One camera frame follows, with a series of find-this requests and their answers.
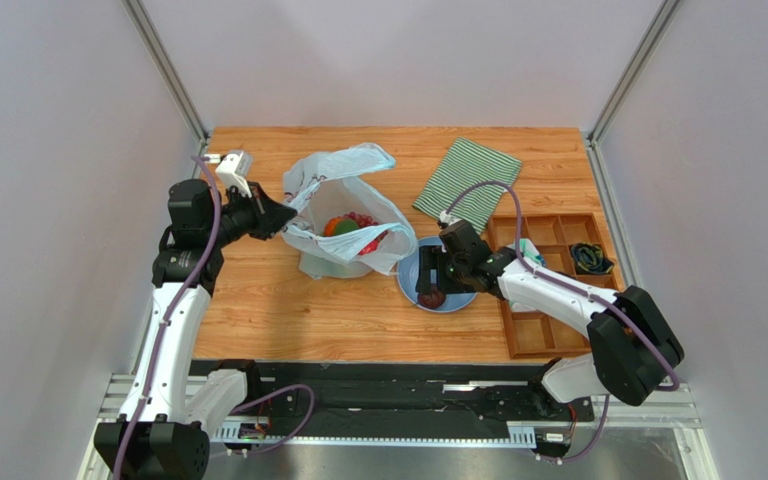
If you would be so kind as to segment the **green avocado fruit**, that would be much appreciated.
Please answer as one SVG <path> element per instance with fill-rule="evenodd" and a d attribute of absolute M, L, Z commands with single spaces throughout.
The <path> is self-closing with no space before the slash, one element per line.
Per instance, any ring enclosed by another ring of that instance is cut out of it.
<path fill-rule="evenodd" d="M 331 230 L 333 237 L 344 235 L 360 229 L 360 225 L 351 218 L 340 218 Z"/>

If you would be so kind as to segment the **orange mini pumpkin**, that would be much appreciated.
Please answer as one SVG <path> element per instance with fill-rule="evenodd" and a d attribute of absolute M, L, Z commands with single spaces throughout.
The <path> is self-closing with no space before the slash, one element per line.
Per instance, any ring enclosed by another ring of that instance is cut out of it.
<path fill-rule="evenodd" d="M 335 235 L 335 230 L 337 226 L 344 220 L 343 216 L 338 216 L 331 218 L 327 224 L 325 225 L 325 228 L 323 230 L 322 235 L 324 237 L 332 237 Z"/>

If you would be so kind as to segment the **purple grape bunch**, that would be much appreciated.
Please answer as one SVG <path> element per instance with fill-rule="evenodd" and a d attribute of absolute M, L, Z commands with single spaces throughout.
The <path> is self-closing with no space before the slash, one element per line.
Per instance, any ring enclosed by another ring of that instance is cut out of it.
<path fill-rule="evenodd" d="M 377 227 L 381 226 L 381 223 L 377 219 L 375 219 L 373 216 L 367 215 L 367 214 L 362 214 L 362 213 L 358 213 L 358 212 L 349 212 L 349 213 L 345 214 L 343 217 L 344 218 L 351 218 L 351 219 L 355 220 L 360 225 L 360 229 L 359 230 L 356 230 L 356 231 L 351 232 L 351 233 L 362 232 L 364 234 L 369 234 L 369 233 L 372 232 L 372 230 L 374 228 L 377 228 Z"/>

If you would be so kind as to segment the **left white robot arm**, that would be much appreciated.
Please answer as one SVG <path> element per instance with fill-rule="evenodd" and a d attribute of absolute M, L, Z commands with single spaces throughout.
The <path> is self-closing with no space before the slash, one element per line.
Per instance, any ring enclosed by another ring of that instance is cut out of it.
<path fill-rule="evenodd" d="M 295 209 L 253 182 L 224 195 L 202 179 L 169 189 L 171 223 L 152 265 L 149 340 L 117 419 L 97 427 L 94 447 L 116 479 L 200 479 L 211 437 L 249 398 L 251 362 L 215 369 L 186 395 L 197 332 L 223 267 L 222 250 L 243 237 L 273 238 Z"/>

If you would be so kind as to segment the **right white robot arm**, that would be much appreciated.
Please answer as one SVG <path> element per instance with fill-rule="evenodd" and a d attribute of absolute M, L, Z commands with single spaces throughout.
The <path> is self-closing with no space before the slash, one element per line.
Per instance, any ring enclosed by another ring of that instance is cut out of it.
<path fill-rule="evenodd" d="M 640 406 L 655 391 L 675 391 L 685 353 L 652 296 L 632 285 L 596 287 L 524 256 L 518 245 L 492 249 L 473 226 L 444 225 L 418 250 L 417 295 L 487 293 L 544 313 L 586 337 L 587 354 L 548 362 L 531 380 L 548 403 L 608 395 Z"/>

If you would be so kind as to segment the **dark purple passion fruit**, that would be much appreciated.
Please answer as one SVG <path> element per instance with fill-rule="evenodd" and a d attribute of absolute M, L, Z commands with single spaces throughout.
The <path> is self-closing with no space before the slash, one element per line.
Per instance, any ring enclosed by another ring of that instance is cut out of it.
<path fill-rule="evenodd" d="M 433 289 L 429 293 L 419 294 L 417 297 L 417 303 L 423 308 L 429 310 L 437 310 L 446 302 L 446 299 L 447 296 L 445 293 Z"/>

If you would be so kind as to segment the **light blue cartoon plastic bag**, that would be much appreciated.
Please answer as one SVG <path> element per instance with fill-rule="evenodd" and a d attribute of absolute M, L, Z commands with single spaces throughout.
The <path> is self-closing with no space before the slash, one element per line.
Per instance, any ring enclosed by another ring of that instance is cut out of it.
<path fill-rule="evenodd" d="M 402 211 L 362 179 L 392 170 L 396 160 L 375 143 L 334 152 L 316 152 L 283 174 L 284 203 L 298 215 L 281 232 L 300 252 L 299 270 L 313 279 L 352 279 L 377 272 L 391 275 L 398 262 L 418 249 L 416 233 Z M 327 222 L 349 212 L 373 216 L 381 226 L 362 232 L 324 237 Z M 376 251 L 359 255 L 379 239 Z"/>

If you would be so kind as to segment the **red apple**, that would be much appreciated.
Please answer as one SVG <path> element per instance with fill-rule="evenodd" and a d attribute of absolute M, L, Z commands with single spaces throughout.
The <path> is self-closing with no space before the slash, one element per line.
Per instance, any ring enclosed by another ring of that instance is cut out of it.
<path fill-rule="evenodd" d="M 373 240 L 369 244 L 367 244 L 365 247 L 363 247 L 358 252 L 358 254 L 359 255 L 366 255 L 366 254 L 372 253 L 372 252 L 374 252 L 374 251 L 376 251 L 378 249 L 379 244 L 380 244 L 380 240 L 379 239 Z"/>

